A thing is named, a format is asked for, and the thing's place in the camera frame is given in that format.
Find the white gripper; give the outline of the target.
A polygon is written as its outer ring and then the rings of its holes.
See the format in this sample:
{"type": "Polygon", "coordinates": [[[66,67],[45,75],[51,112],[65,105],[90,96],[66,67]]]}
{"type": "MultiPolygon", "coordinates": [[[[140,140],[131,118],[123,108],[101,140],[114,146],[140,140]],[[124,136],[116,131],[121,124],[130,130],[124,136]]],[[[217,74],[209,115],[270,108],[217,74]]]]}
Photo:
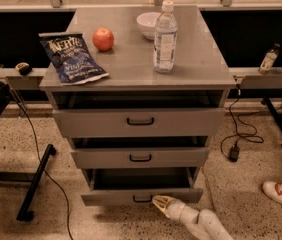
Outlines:
{"type": "Polygon", "coordinates": [[[198,210],[191,208],[179,199],[165,195],[154,196],[152,198],[152,203],[167,218],[183,224],[194,237],[197,239],[200,238],[200,233],[198,231],[198,210]]]}

